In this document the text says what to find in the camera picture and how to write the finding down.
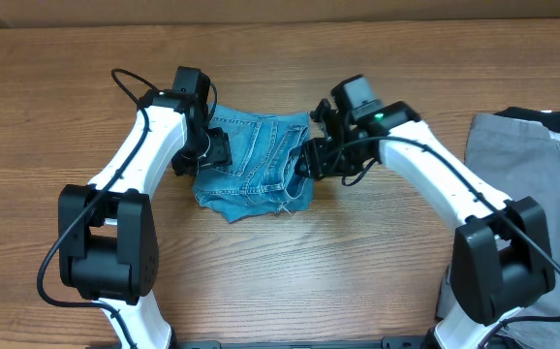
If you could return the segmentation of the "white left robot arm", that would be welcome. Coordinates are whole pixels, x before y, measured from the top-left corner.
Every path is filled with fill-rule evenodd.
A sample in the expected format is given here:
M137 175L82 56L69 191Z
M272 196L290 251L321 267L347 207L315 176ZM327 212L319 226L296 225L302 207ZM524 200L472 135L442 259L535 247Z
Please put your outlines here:
M230 163L228 137L208 126L217 93L148 90L109 163L58 198L62 282L108 317L121 348L174 348L153 294L159 245L151 200L170 162L179 175Z

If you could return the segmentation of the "light blue denim jeans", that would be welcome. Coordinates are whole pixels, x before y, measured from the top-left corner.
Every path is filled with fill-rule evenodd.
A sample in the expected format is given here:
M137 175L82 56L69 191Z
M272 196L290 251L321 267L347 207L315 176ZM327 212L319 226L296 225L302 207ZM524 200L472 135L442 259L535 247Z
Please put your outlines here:
M193 193L200 206L230 223L309 208L314 180L295 171L301 146L310 139L306 112L255 114L219 106L210 125L228 134L232 163L197 174Z

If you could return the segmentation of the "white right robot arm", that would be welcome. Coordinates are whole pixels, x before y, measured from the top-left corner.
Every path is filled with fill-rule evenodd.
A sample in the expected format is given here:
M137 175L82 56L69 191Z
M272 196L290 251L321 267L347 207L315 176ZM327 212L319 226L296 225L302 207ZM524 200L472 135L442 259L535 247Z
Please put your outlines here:
M310 117L324 134L303 145L297 174L346 178L380 163L411 183L453 232L453 304L420 347L484 346L498 324L553 290L543 208L530 197L515 201L473 174L407 104L333 108L322 100Z

